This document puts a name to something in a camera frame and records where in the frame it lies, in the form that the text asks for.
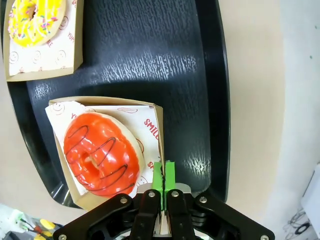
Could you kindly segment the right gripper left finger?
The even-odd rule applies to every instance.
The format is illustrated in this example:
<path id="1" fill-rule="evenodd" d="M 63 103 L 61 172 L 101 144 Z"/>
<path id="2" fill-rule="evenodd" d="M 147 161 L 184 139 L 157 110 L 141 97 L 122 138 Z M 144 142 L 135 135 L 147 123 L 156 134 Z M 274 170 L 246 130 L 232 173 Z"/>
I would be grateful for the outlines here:
<path id="1" fill-rule="evenodd" d="M 161 201 L 152 188 L 133 198 L 119 193 L 56 230 L 53 240 L 115 240 L 124 233 L 129 233 L 126 240 L 154 240 Z"/>

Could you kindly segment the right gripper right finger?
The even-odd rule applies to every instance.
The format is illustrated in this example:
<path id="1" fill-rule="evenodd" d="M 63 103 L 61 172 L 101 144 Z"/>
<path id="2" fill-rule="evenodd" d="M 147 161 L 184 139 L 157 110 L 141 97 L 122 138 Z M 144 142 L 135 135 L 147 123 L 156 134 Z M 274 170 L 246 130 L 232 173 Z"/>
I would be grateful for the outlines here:
<path id="1" fill-rule="evenodd" d="M 239 211 L 202 192 L 193 197 L 178 189 L 175 164 L 165 164 L 166 210 L 172 240 L 198 240 L 196 232 L 212 240 L 275 240 L 275 234 Z"/>

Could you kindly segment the brown cardboard box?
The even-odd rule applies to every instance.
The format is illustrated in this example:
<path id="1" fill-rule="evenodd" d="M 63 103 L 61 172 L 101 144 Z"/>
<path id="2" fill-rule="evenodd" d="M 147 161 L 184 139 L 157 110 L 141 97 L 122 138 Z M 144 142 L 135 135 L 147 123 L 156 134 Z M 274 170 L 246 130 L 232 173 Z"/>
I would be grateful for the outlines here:
<path id="1" fill-rule="evenodd" d="M 60 102 L 67 102 L 67 101 L 76 101 L 85 106 L 105 106 L 105 105 L 115 105 L 115 106 L 133 106 L 133 105 L 148 105 L 155 107 L 155 114 L 156 120 L 158 124 L 158 146 L 160 150 L 160 158 L 161 161 L 157 161 L 153 164 L 153 172 L 154 170 L 161 170 L 162 165 L 164 162 L 164 147 L 163 147 L 163 109 L 162 107 L 145 101 L 138 101 L 132 99 L 125 99 L 125 98 L 116 98 L 116 97 L 103 97 L 103 96 L 72 96 L 72 97 L 63 97 L 53 99 L 49 102 L 49 105 L 60 103 Z M 97 207 L 98 205 L 102 204 L 106 200 L 110 199 L 111 197 L 103 197 L 92 194 L 88 190 L 86 190 L 73 176 L 73 173 L 66 161 L 66 157 L 64 154 L 64 138 L 65 133 L 62 134 L 62 143 L 63 146 L 60 146 L 58 138 L 54 133 L 56 147 L 58 151 L 58 155 L 60 158 L 60 163 L 62 166 L 63 174 L 65 176 L 67 186 L 69 188 L 70 195 L 72 197 L 73 202 L 79 206 L 80 208 L 90 211 L 93 208 Z M 137 188 L 137 192 L 143 189 L 146 189 L 152 185 L 153 182 L 153 172 L 152 172 L 152 181 L 150 183 L 146 183 L 140 185 Z"/>
<path id="2" fill-rule="evenodd" d="M 73 68 L 64 68 L 57 70 L 45 70 L 30 73 L 19 73 L 14 76 L 9 75 L 9 42 L 10 37 L 6 33 L 6 14 L 9 12 L 8 8 L 12 6 L 14 0 L 6 0 L 5 14 L 4 14 L 4 25 L 3 25 L 3 62 L 4 62 L 4 72 L 5 79 L 7 82 L 20 82 L 20 81 L 33 81 L 40 79 L 48 79 L 53 77 L 60 77 L 64 75 L 73 74 L 74 71 L 83 63 L 83 13 L 84 13 L 84 0 L 78 7 L 78 16 L 76 18 L 76 38 L 75 38 L 75 53 L 74 53 L 74 63 Z"/>

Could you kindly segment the red glazed donut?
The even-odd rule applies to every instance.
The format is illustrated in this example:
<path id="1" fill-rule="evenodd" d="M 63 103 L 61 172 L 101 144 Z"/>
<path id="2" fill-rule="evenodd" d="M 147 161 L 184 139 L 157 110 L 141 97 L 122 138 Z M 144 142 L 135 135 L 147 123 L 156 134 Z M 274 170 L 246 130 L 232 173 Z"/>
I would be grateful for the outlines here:
<path id="1" fill-rule="evenodd" d="M 114 117 L 97 112 L 72 120 L 63 153 L 75 179 L 90 193 L 105 198 L 130 194 L 145 168 L 131 131 Z"/>

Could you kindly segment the white printed liner paper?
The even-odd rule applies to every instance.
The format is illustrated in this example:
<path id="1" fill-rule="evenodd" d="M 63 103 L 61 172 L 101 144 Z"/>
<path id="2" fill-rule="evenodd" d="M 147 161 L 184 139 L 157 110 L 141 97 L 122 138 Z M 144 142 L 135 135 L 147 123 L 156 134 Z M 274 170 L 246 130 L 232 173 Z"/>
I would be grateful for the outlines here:
<path id="1" fill-rule="evenodd" d="M 10 76 L 75 67 L 76 22 L 81 3 L 82 0 L 66 0 L 66 11 L 56 34 L 46 43 L 31 47 L 21 47 L 10 38 L 8 20 L 12 5 L 8 8 L 5 22 L 6 34 L 9 35 Z"/>
<path id="2" fill-rule="evenodd" d="M 159 147 L 159 131 L 156 109 L 149 105 L 83 105 L 76 101 L 63 101 L 51 104 L 45 112 L 57 136 L 60 146 L 63 146 L 62 136 L 79 114 L 98 112 L 109 115 L 126 126 L 136 138 L 144 159 L 144 169 L 140 171 L 133 190 L 128 194 L 133 197 L 139 186 L 151 183 L 155 162 L 161 161 Z"/>

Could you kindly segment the yellow sprinkled donut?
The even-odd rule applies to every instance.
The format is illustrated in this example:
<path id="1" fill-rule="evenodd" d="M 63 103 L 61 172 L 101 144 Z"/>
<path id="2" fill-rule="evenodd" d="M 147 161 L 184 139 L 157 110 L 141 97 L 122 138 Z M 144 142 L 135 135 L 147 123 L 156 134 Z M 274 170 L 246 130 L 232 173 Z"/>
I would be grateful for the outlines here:
<path id="1" fill-rule="evenodd" d="M 8 16 L 10 38 L 23 48 L 46 43 L 58 31 L 67 0 L 15 0 Z"/>

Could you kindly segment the large black handled tray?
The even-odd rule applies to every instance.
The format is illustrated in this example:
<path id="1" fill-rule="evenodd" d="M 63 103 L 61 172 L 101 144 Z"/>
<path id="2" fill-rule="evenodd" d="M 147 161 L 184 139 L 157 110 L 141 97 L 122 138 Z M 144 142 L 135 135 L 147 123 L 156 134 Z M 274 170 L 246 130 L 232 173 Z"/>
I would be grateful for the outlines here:
<path id="1" fill-rule="evenodd" d="M 84 0 L 82 46 L 74 74 L 8 83 L 50 197 L 75 206 L 45 108 L 62 97 L 105 96 L 162 107 L 164 158 L 177 182 L 226 201 L 230 91 L 218 0 Z"/>

